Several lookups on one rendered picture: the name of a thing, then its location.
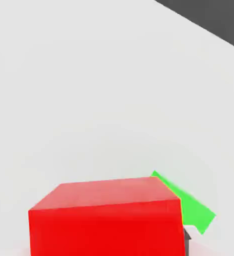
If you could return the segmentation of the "small green cube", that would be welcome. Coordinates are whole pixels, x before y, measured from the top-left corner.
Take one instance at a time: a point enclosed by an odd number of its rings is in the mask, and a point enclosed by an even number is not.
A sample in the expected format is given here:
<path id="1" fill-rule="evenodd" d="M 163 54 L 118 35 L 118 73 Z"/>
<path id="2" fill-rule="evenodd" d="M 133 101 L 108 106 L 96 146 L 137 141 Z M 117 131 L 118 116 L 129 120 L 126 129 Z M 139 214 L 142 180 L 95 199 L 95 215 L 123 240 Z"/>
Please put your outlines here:
<path id="1" fill-rule="evenodd" d="M 178 198 L 180 198 L 183 224 L 186 226 L 195 226 L 199 233 L 203 235 L 215 219 L 216 214 L 192 194 L 159 174 L 156 170 L 152 172 L 151 176 L 159 178 Z"/>

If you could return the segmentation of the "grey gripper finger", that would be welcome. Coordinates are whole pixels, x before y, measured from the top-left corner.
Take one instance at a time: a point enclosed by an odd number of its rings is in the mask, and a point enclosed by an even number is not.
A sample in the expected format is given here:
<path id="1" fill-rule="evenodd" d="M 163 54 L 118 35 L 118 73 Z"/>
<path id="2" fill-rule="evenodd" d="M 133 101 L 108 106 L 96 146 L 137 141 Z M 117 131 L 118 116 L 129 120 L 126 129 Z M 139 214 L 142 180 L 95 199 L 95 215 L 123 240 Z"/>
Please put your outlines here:
<path id="1" fill-rule="evenodd" d="M 226 256 L 211 246 L 194 225 L 184 225 L 185 256 Z"/>

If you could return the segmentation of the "small red cube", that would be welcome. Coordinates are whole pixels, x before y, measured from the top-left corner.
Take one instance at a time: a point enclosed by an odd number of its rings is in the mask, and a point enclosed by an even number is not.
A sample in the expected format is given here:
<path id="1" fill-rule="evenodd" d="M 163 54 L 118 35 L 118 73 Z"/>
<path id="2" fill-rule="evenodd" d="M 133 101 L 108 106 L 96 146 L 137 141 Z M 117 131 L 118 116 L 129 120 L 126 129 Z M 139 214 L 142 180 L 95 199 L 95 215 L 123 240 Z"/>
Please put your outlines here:
<path id="1" fill-rule="evenodd" d="M 28 221 L 31 256 L 186 256 L 181 201 L 157 177 L 62 183 Z"/>

